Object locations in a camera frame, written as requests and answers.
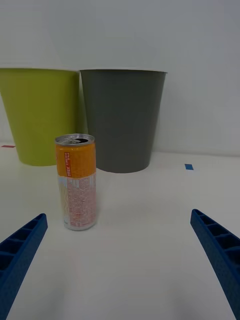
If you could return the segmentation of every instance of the green trash can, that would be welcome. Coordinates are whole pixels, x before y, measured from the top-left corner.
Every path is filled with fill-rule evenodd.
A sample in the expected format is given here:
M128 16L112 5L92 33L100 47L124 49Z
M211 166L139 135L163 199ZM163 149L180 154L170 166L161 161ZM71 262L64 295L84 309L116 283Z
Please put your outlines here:
M55 165L55 138L77 131L79 72L2 68L0 94L20 161Z
M166 72L81 70L96 166L130 173L149 165Z

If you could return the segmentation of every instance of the orange can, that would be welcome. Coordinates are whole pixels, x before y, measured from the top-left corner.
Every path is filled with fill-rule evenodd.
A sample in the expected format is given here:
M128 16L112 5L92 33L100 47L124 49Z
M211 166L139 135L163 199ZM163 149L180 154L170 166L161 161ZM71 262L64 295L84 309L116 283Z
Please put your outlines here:
M56 167L64 225L85 230L96 223L95 139L66 134L55 139Z

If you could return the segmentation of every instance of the can label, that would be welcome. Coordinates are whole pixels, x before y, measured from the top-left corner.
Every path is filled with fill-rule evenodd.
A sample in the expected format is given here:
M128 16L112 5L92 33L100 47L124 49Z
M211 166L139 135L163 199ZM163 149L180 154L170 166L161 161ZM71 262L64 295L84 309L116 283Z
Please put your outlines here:
M58 177L64 224L84 228L96 220L96 174L81 179Z

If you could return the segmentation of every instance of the aluminum can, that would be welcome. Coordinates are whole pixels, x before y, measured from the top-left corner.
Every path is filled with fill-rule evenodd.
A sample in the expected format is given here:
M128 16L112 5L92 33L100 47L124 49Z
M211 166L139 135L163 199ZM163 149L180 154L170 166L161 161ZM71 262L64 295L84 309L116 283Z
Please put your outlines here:
M65 134L55 139L56 167L65 227L81 231L96 223L95 139Z

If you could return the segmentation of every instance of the can lid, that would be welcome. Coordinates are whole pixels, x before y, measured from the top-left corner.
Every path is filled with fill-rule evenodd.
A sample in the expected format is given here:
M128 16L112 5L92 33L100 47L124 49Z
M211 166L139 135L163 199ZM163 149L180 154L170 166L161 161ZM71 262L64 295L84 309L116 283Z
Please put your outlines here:
M58 136L55 143L60 146L79 147L84 145L93 144L94 137L89 134L73 133Z

